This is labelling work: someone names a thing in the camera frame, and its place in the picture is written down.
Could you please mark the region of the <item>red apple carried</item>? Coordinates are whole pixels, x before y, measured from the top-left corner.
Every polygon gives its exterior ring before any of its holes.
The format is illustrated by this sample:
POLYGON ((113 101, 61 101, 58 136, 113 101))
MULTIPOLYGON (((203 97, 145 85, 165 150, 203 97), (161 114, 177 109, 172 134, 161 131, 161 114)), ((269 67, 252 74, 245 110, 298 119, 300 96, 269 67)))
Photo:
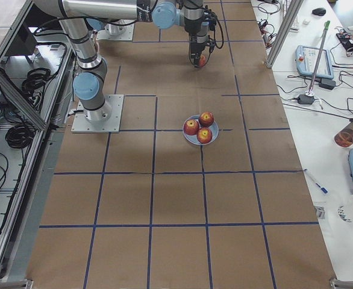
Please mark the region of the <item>red apple carried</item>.
POLYGON ((200 58, 199 58, 199 61, 198 61, 198 67, 199 68, 204 67, 206 65, 206 62, 207 62, 206 56, 204 54, 201 54, 200 58))

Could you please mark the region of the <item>red apple on plate back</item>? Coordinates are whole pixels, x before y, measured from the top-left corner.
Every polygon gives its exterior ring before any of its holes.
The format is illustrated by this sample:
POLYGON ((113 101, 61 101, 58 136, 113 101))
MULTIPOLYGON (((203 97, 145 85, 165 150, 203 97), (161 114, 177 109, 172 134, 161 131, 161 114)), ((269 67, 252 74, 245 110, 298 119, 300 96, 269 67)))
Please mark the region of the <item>red apple on plate back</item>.
POLYGON ((214 116, 211 111, 205 111, 198 117, 198 122, 203 127, 209 127, 214 123, 214 116))

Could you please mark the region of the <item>red apple on plate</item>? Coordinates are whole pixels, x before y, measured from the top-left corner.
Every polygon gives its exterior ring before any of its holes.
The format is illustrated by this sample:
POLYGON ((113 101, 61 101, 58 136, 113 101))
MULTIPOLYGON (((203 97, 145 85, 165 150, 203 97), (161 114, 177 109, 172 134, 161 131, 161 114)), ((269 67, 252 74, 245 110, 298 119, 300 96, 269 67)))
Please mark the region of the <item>red apple on plate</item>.
POLYGON ((198 122, 203 127, 209 127, 214 123, 214 116, 211 111, 205 111, 198 117, 198 122))
POLYGON ((196 135, 199 129, 199 122, 196 119, 188 119, 183 125, 183 132, 186 135, 196 135))
POLYGON ((207 127, 202 127, 198 130, 196 138, 200 144, 207 144, 213 138, 212 131, 207 127))

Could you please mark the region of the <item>red apple on plate left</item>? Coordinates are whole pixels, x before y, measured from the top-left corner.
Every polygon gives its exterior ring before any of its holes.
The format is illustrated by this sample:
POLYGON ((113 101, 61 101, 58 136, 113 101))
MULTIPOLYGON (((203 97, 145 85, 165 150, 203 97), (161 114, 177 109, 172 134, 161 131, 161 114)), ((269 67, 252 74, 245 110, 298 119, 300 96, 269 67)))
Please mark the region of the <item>red apple on plate left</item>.
POLYGON ((196 119, 188 119, 183 125, 183 132, 186 135, 196 135, 199 129, 199 122, 196 119))

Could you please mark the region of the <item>red apple on plate front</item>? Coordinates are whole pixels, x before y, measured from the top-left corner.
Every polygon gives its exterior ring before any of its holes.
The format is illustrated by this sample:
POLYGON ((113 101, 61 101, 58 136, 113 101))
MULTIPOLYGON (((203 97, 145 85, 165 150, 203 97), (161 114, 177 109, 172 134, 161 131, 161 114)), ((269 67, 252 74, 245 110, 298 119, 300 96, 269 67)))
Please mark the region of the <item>red apple on plate front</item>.
POLYGON ((198 130, 196 138, 200 144, 207 144, 213 138, 212 131, 207 127, 202 127, 198 130))

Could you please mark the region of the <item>light blue plate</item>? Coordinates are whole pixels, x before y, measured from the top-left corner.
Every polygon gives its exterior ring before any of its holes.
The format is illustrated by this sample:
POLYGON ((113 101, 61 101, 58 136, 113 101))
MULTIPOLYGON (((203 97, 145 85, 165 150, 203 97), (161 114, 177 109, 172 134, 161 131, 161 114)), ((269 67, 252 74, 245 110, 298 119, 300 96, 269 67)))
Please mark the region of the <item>light blue plate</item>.
POLYGON ((183 135, 194 145, 208 145, 215 141, 219 134, 219 127, 215 120, 204 126, 198 115, 189 117, 183 125, 183 135))

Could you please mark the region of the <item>blue teach pendant upper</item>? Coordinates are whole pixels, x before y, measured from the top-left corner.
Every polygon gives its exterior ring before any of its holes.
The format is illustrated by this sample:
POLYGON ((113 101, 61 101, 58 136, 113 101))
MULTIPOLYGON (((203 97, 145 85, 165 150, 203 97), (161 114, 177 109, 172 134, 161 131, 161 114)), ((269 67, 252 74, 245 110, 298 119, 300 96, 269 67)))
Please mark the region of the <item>blue teach pendant upper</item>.
MULTIPOLYGON (((299 45, 295 51, 295 61, 298 73, 301 76, 311 77, 319 55, 319 48, 299 45)), ((319 65, 316 73, 317 78, 333 79, 333 65, 331 54, 328 49, 324 49, 320 56, 319 65)))

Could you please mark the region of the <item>black power adapter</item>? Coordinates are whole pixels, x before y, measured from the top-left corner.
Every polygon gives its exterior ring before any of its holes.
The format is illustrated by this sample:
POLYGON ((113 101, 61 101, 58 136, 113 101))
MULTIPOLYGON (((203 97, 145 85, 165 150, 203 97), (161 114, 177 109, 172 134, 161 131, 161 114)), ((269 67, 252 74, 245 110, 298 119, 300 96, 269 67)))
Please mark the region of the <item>black power adapter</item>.
POLYGON ((301 105, 311 105, 314 102, 314 97, 308 96, 306 94, 301 94, 297 97, 297 102, 301 105))

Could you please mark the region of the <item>silver rod with green tip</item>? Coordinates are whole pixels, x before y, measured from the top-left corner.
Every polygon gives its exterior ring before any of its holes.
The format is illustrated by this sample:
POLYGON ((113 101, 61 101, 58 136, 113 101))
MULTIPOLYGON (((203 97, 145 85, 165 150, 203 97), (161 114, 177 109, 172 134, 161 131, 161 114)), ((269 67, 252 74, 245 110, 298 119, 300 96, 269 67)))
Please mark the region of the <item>silver rod with green tip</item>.
POLYGON ((320 43, 320 47, 319 47, 319 51, 318 51, 318 54, 317 54, 316 62, 314 64, 313 75, 312 75, 308 90, 305 92, 305 95, 308 96, 308 97, 311 97, 311 98, 314 97, 314 93, 313 93, 314 82, 315 82, 315 79, 316 79, 317 70, 318 70, 320 59, 321 59, 321 56, 322 56, 322 51, 323 51, 323 47, 324 47, 324 44, 325 44, 325 39, 326 39, 326 35, 327 35, 327 32, 328 32, 328 28, 330 26, 330 22, 331 21, 328 20, 328 21, 326 21, 324 23, 324 28, 323 28, 323 33, 322 33, 322 40, 321 40, 321 43, 320 43))

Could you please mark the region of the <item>black computer mouse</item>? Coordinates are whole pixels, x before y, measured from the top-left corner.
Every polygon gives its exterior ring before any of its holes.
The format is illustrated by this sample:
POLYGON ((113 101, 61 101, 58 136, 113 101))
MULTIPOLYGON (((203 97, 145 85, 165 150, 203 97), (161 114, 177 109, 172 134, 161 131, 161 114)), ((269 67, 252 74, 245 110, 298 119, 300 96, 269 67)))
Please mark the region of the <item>black computer mouse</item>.
POLYGON ((326 14, 326 9, 325 8, 315 8, 311 12, 315 16, 324 16, 326 14))

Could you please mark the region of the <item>blue white pen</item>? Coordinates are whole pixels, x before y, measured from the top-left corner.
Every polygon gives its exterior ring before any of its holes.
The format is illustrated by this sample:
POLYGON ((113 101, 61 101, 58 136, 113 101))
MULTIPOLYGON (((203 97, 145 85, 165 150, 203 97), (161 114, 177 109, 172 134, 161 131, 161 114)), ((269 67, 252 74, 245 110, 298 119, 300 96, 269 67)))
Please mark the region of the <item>blue white pen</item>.
POLYGON ((320 182, 310 173, 308 169, 304 169, 304 173, 314 182, 314 184, 318 187, 318 189, 324 193, 327 194, 328 190, 320 184, 320 182))

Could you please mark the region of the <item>aluminium frame post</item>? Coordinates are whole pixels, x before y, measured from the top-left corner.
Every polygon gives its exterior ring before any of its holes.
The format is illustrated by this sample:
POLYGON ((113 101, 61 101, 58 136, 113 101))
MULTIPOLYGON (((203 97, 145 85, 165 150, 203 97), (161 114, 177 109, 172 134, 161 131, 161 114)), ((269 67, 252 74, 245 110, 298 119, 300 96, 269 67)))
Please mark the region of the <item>aluminium frame post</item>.
POLYGON ((286 15, 281 23, 281 26, 278 30, 276 39, 272 44, 269 55, 265 60, 265 65, 267 68, 271 69, 274 65, 275 60, 277 59, 283 44, 286 40, 286 37, 289 33, 289 30, 294 22, 295 17, 297 16, 299 9, 303 3, 303 0, 293 0, 290 5, 287 7, 286 15))

